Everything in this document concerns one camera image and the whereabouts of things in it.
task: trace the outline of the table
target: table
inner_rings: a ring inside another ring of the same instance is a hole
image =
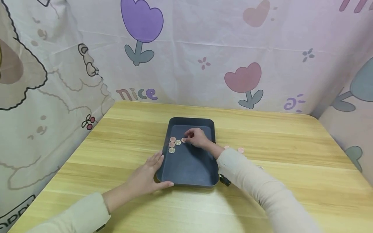
[[[302,114],[123,101],[116,103],[10,233],[24,233],[92,192],[126,180],[163,146],[170,118],[210,118],[221,146],[281,180],[326,233],[371,232],[373,189],[323,126]],[[264,211],[237,187],[173,187],[126,204],[100,233],[271,232]]]

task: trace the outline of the dark gray tray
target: dark gray tray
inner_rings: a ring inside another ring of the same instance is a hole
[[[163,145],[164,161],[157,171],[159,181],[172,181],[175,185],[188,185],[210,188],[219,181],[218,166],[214,157],[207,151],[189,143],[175,146],[175,153],[168,152],[171,137],[184,138],[190,128],[202,129],[207,138],[215,142],[214,122],[210,119],[174,117],[168,123]]]

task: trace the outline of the sleeve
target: sleeve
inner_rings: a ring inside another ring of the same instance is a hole
[[[320,233],[317,224],[284,184],[232,148],[217,163],[219,173],[249,193],[266,212],[274,233]]]
[[[102,228],[109,218],[102,195],[93,193],[27,233],[92,233]]]

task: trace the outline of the fabric backdrop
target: fabric backdrop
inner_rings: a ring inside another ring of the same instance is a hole
[[[373,183],[373,0],[0,0],[0,19],[0,233],[114,99],[311,114]]]
[[[1,233],[114,103],[68,5],[53,6],[0,1]]]

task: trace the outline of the coin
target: coin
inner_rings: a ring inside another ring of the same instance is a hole
[[[168,149],[168,152],[170,152],[170,154],[173,154],[173,153],[175,153],[175,148],[173,148],[173,147],[170,147],[170,149]]]

